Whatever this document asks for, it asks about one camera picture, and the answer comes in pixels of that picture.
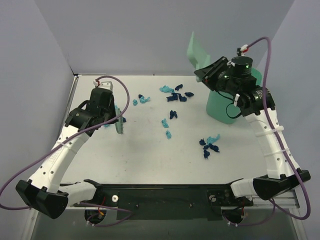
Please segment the right mixed scrap pile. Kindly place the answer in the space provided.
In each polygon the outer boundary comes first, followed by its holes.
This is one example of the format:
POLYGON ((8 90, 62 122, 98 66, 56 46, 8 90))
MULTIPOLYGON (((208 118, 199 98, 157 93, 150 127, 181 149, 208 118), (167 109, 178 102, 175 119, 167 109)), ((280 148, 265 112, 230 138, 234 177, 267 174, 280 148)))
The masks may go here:
POLYGON ((199 145, 202 146, 203 150, 203 158, 208 159, 211 151, 214 151, 215 153, 220 153, 220 148, 215 145, 215 143, 221 138, 221 135, 218 134, 215 137, 209 136, 206 140, 204 138, 199 140, 199 145))

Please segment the green dustpan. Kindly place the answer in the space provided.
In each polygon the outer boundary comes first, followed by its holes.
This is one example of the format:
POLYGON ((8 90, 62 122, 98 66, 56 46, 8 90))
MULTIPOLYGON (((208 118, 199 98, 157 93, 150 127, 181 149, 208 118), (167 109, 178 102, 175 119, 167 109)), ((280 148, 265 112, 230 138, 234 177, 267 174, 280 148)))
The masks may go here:
POLYGON ((211 56, 197 41, 194 31, 191 33, 186 55, 194 70, 202 69, 212 63, 211 56))

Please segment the dark blue scrap top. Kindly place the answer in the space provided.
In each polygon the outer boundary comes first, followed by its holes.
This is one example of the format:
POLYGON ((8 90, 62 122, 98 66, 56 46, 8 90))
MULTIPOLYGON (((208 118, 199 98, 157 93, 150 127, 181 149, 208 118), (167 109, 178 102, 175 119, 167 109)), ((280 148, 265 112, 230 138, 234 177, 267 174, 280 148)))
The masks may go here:
POLYGON ((183 87, 183 84, 179 84, 174 88, 174 90, 179 91, 182 87, 183 87))

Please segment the mixed scrap pile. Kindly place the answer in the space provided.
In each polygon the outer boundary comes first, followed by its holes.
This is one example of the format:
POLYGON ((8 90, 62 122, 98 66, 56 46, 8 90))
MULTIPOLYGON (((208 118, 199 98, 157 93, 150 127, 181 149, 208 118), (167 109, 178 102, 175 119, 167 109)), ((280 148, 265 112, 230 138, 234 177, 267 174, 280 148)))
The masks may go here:
POLYGON ((202 146, 203 150, 203 158, 208 159, 211 151, 214 151, 215 153, 220 153, 220 148, 215 145, 215 143, 221 138, 221 135, 218 134, 215 137, 209 136, 206 140, 204 138, 199 140, 199 145, 202 146))
MULTIPOLYGON (((115 107, 115 115, 117 116, 121 111, 120 109, 118 108, 117 105, 114 106, 115 107)), ((121 126, 121 117, 119 117, 116 122, 113 124, 115 126, 115 129, 116 130, 120 130, 120 126, 121 126)), ((111 124, 104 124, 103 125, 105 128, 108 128, 108 127, 111 127, 111 124)))

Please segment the dark blue scrap right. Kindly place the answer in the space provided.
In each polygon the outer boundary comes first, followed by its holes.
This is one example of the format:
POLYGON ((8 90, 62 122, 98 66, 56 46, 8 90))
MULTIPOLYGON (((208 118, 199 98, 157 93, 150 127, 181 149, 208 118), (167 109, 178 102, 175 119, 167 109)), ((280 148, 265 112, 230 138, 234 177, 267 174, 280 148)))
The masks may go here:
POLYGON ((189 98, 194 96, 194 93, 192 93, 192 92, 185 92, 184 94, 185 94, 185 96, 187 96, 189 98))

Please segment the green hand brush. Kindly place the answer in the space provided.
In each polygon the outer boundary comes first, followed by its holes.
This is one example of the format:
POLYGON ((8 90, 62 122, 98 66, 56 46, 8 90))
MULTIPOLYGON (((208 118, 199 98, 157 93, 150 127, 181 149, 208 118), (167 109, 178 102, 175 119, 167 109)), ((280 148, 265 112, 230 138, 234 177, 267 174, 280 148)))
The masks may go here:
MULTIPOLYGON (((116 113, 116 116, 118 116, 122 113, 122 111, 117 106, 115 106, 115 113, 116 113)), ((124 133, 124 118, 122 115, 117 119, 114 125, 115 125, 116 132, 122 135, 124 133)))

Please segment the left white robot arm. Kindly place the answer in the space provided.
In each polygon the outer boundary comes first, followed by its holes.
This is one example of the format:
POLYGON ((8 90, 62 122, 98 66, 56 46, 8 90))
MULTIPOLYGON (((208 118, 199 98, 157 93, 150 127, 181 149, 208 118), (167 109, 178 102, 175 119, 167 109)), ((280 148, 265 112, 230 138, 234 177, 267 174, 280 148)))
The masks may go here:
POLYGON ((56 146, 57 151, 48 156, 28 180, 20 180, 15 189, 22 200, 51 219, 58 218, 74 204, 87 201, 92 206, 99 205, 103 193, 99 183, 83 180, 69 186, 61 186, 62 178, 83 144, 93 135, 94 130, 82 130, 106 122, 116 117, 112 87, 96 87, 89 100, 70 111, 65 120, 56 146))

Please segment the green plastic waste bin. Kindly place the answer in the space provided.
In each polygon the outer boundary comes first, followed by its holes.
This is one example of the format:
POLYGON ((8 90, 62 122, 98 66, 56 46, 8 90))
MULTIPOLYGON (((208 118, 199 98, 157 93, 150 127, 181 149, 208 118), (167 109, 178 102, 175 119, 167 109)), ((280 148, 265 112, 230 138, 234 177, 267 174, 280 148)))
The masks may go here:
POLYGON ((223 124, 231 125, 236 119, 230 117, 235 117, 241 113, 238 107, 229 106, 231 102, 231 100, 219 95, 216 91, 210 91, 206 104, 206 113, 223 124))

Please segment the black mounting base plate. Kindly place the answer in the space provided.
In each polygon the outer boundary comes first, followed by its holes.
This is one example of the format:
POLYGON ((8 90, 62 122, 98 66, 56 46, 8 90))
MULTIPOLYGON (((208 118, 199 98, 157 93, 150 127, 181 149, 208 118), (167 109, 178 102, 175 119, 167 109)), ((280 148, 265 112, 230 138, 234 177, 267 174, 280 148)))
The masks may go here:
POLYGON ((133 212, 133 220, 221 219, 221 209, 240 217, 253 206, 235 197, 230 184, 102 184, 89 204, 102 204, 133 212))

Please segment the light blue scrap lower middle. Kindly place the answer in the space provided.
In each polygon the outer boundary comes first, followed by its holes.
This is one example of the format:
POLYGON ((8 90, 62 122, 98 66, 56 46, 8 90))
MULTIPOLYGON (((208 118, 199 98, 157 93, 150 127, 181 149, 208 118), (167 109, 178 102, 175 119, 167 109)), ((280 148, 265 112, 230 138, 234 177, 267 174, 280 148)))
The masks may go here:
POLYGON ((172 138, 172 134, 169 130, 166 130, 165 135, 167 137, 168 140, 170 140, 172 138))

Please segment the light blue scrap top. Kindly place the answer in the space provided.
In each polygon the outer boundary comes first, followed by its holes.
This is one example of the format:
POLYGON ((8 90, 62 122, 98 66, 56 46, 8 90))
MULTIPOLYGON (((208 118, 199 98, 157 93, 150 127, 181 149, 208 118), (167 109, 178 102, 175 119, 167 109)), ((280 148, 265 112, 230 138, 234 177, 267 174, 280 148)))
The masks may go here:
POLYGON ((163 87, 160 87, 159 90, 163 93, 174 93, 175 90, 167 85, 164 85, 163 87))

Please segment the left mixed scrap pile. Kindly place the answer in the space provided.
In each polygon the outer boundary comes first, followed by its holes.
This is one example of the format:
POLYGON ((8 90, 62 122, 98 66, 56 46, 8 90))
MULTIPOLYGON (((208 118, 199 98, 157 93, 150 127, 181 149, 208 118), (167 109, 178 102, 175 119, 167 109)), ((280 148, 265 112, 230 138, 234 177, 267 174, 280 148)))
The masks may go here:
MULTIPOLYGON (((114 106, 115 107, 115 115, 117 116, 121 111, 120 109, 118 108, 117 105, 114 106)), ((120 130, 120 126, 121 126, 121 117, 119 117, 116 122, 113 124, 115 126, 115 129, 116 130, 120 130)), ((104 124, 103 125, 105 128, 108 128, 108 127, 111 127, 111 124, 104 124)))

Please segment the dark blue scrap cluster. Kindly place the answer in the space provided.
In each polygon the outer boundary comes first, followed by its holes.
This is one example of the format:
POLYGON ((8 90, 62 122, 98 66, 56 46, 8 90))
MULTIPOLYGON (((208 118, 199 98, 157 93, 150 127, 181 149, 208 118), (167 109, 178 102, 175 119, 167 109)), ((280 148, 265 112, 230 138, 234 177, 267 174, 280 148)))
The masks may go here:
POLYGON ((177 100, 179 100, 180 102, 187 101, 186 96, 182 96, 180 93, 175 93, 175 92, 172 92, 171 96, 167 96, 166 98, 167 98, 167 102, 173 102, 173 101, 177 101, 177 100))

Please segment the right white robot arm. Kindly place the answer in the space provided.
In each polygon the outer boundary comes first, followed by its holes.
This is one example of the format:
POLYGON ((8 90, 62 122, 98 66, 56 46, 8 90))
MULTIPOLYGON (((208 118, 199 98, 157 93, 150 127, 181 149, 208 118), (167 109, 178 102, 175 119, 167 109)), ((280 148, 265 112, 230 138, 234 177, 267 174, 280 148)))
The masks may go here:
POLYGON ((296 163, 279 125, 275 102, 268 90, 263 90, 252 75, 253 60, 237 56, 228 60, 221 57, 194 74, 211 91, 232 96, 233 104, 252 127, 266 162, 266 175, 232 182, 223 192, 224 201, 236 204, 241 197, 258 196, 269 200, 290 191, 311 179, 308 170, 296 163))

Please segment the dark blue scrap centre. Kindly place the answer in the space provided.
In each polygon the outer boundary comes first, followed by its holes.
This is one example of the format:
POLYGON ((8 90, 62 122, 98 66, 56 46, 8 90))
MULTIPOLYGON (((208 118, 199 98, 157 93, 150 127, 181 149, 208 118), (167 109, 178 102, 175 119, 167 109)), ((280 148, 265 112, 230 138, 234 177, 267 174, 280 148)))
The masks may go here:
POLYGON ((177 114, 177 112, 175 110, 171 110, 169 112, 169 119, 171 120, 173 118, 176 118, 176 119, 178 118, 178 114, 177 114))

